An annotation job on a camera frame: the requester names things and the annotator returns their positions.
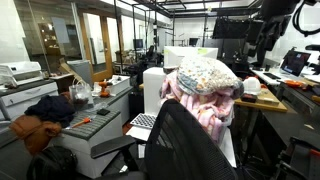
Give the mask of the floral quilted blanket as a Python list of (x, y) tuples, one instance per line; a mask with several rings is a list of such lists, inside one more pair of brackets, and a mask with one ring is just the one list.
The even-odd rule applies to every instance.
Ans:
[(181, 60), (177, 68), (177, 84), (191, 95), (229, 93), (232, 99), (237, 99), (244, 93), (243, 82), (226, 64), (203, 56)]

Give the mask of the black mesh office chair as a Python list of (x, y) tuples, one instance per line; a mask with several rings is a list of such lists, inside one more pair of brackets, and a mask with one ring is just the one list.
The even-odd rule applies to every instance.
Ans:
[(178, 101), (162, 105), (145, 142), (140, 169), (129, 148), (139, 141), (130, 135), (91, 148), (97, 159), (114, 151), (123, 154), (128, 170), (95, 180), (238, 180), (235, 169), (198, 120)]

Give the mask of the pink fleece blanket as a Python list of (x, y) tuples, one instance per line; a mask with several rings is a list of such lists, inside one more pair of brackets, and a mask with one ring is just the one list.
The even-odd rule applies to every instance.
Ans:
[(168, 74), (161, 86), (160, 103), (174, 99), (182, 104), (202, 125), (214, 141), (220, 143), (224, 128), (233, 118), (233, 90), (228, 88), (209, 95), (190, 95), (183, 91), (177, 80), (177, 72)]

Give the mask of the large white box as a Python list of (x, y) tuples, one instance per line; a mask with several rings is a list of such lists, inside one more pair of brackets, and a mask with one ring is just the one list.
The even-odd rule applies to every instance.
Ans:
[(143, 72), (144, 113), (156, 116), (160, 110), (160, 90), (166, 77), (160, 67), (151, 67)]

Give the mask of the white keyboard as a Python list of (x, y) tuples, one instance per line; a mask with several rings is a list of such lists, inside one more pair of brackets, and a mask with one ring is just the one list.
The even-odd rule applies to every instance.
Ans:
[(155, 121), (155, 116), (140, 113), (130, 122), (130, 124), (141, 128), (151, 129)]

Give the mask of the white storage box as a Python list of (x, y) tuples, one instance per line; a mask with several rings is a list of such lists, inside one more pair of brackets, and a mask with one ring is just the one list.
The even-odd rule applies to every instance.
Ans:
[(111, 96), (116, 96), (123, 90), (130, 87), (130, 77), (113, 75), (111, 79), (108, 80), (109, 86), (107, 90), (110, 92)]

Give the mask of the orange power drill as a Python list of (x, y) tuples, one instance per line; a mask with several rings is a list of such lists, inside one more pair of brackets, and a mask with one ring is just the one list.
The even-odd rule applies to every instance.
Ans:
[(112, 83), (108, 82), (108, 81), (103, 81), (103, 82), (99, 82), (98, 85), (101, 87), (101, 91), (100, 91), (100, 96), (101, 97), (109, 97), (110, 96), (110, 92), (106, 90), (106, 88), (108, 86), (111, 86)]

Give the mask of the white cabinet grey mat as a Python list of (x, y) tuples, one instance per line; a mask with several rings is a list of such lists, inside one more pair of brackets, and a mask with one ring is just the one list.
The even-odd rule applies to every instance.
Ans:
[(57, 137), (50, 141), (50, 144), (71, 150), (78, 160), (77, 172), (94, 179), (102, 174), (105, 167), (116, 156), (116, 152), (93, 159), (91, 148), (122, 136), (122, 118), (121, 113), (117, 110), (111, 110), (105, 116), (77, 112), (70, 124), (74, 125), (88, 117), (92, 118), (91, 122), (76, 128), (63, 129)]

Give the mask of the clear plastic bag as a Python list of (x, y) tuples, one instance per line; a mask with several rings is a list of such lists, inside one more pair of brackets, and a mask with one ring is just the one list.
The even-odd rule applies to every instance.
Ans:
[(69, 86), (70, 98), (76, 111), (86, 110), (93, 107), (91, 87), (84, 81), (73, 80)]

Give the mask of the white hard hat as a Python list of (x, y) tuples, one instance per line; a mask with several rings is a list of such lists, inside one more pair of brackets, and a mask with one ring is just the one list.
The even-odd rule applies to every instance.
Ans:
[(243, 81), (243, 85), (247, 94), (259, 95), (261, 92), (261, 84), (256, 77), (248, 77)]

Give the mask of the dark navy garment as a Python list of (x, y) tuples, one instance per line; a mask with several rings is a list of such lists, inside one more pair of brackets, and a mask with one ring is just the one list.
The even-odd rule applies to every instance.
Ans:
[(63, 128), (70, 125), (75, 109), (65, 96), (43, 96), (37, 104), (29, 106), (25, 115), (39, 117), (42, 121), (60, 123)]

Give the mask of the wooden board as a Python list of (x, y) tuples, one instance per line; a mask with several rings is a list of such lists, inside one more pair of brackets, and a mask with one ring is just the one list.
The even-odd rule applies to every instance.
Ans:
[(245, 102), (241, 99), (236, 99), (235, 104), (239, 106), (251, 107), (260, 110), (269, 110), (276, 112), (287, 112), (288, 109), (283, 105), (281, 101), (268, 89), (263, 89), (257, 96), (255, 103)]

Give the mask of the black backpack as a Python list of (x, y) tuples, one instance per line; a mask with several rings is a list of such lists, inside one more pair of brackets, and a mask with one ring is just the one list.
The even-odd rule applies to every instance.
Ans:
[(51, 146), (36, 154), (28, 167), (27, 180), (75, 180), (77, 157), (62, 146)]

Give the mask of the brown jacket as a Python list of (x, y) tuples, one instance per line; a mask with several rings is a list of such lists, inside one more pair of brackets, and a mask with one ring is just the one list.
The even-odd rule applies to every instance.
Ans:
[(41, 121), (37, 116), (21, 115), (9, 128), (18, 139), (24, 141), (27, 151), (36, 155), (45, 149), (53, 137), (59, 135), (62, 130), (60, 123)]

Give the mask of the open laptop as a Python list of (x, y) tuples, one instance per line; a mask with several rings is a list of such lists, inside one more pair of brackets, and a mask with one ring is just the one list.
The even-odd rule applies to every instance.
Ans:
[(298, 80), (310, 56), (310, 53), (289, 50), (284, 56), (280, 68), (276, 72), (264, 72), (264, 75), (274, 80)]

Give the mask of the white printer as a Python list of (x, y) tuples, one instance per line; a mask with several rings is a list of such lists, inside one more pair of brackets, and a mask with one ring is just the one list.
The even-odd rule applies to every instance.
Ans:
[(0, 64), (0, 84), (15, 87), (43, 79), (38, 62), (21, 61)]

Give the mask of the orange handled screwdriver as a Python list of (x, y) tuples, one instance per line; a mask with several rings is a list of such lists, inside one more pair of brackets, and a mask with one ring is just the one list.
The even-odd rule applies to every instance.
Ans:
[(91, 118), (87, 117), (87, 118), (84, 118), (82, 121), (80, 121), (80, 122), (78, 122), (78, 123), (76, 123), (76, 124), (74, 124), (72, 126), (67, 127), (66, 129), (76, 128), (78, 126), (81, 126), (83, 124), (87, 124), (89, 122), (91, 122)]

